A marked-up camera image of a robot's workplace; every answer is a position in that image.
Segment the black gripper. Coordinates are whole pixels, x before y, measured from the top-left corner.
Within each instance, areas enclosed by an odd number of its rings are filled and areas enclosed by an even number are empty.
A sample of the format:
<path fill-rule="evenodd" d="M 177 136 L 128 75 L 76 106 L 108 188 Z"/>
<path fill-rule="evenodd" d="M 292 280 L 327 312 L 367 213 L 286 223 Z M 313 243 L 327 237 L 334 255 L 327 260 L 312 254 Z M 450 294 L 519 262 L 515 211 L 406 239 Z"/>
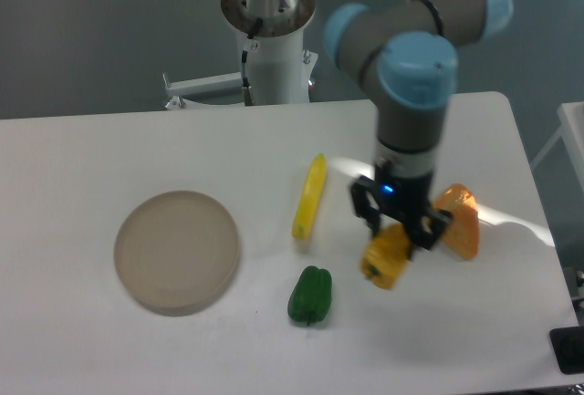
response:
<path fill-rule="evenodd" d="M 372 238 L 378 235 L 383 216 L 401 223 L 412 261 L 418 247 L 432 249 L 453 220 L 451 213 L 432 207 L 432 182 L 432 172 L 406 178 L 377 166 L 372 179 L 361 175 L 349 187 L 354 213 L 366 222 Z"/>

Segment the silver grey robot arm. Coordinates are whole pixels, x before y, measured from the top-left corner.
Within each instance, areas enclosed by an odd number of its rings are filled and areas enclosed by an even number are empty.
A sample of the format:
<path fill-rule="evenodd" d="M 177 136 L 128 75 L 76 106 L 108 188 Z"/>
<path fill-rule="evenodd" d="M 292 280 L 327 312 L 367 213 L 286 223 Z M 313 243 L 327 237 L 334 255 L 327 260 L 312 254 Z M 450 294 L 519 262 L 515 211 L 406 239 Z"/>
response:
<path fill-rule="evenodd" d="M 303 29 L 315 0 L 221 0 L 225 19 L 241 34 L 241 87 L 246 106 L 292 102 L 308 93 L 305 78 L 265 64 L 255 55 Z M 342 71 L 376 106 L 376 154 L 372 178 L 350 187 L 355 214 L 377 234 L 381 219 L 401 223 L 410 241 L 429 249 L 453 220 L 434 208 L 429 191 L 444 117 L 457 80 L 458 47 L 506 28 L 512 0 L 406 0 L 384 12 L 352 3 L 338 8 L 324 27 L 323 46 Z"/>

